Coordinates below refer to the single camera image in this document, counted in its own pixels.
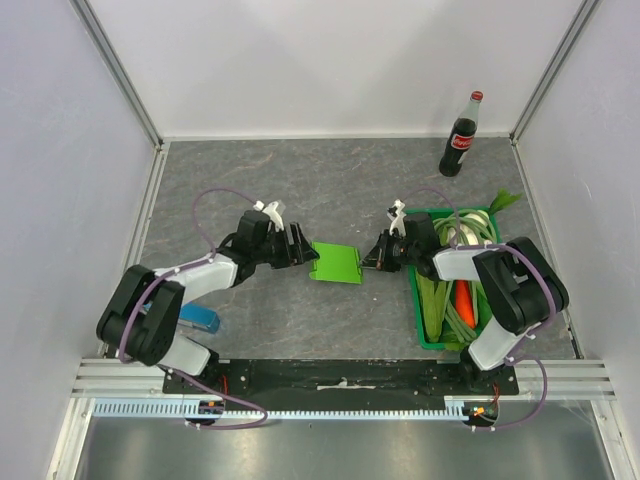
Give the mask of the green paper box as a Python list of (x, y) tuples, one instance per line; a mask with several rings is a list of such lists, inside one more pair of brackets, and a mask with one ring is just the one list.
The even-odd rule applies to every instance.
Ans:
[(313, 242), (319, 258), (312, 261), (309, 277), (314, 281), (361, 285), (363, 281), (357, 247)]

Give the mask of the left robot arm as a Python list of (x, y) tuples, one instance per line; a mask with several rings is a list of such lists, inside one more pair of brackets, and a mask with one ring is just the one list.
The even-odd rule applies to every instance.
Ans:
[(96, 335), (116, 348), (123, 362), (184, 372), (185, 382), (208, 393), (219, 382), (214, 352), (179, 334), (184, 305), (214, 291), (234, 288), (267, 264), (273, 269), (320, 258), (298, 223), (285, 225), (278, 213), (247, 210), (235, 232), (214, 252), (164, 269), (128, 268), (105, 310)]

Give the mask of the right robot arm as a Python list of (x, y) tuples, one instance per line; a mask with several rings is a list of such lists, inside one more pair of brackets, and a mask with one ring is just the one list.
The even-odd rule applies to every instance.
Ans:
[(440, 238), (427, 212), (396, 212), (390, 218), (391, 226), (379, 235), (362, 267), (397, 272), (411, 266), (434, 282), (478, 282), (485, 293), (492, 317), (463, 350), (457, 371), (460, 386), (469, 393), (489, 387), (493, 370), (515, 362), (523, 339), (569, 305), (565, 285), (527, 237), (464, 245), (456, 238)]

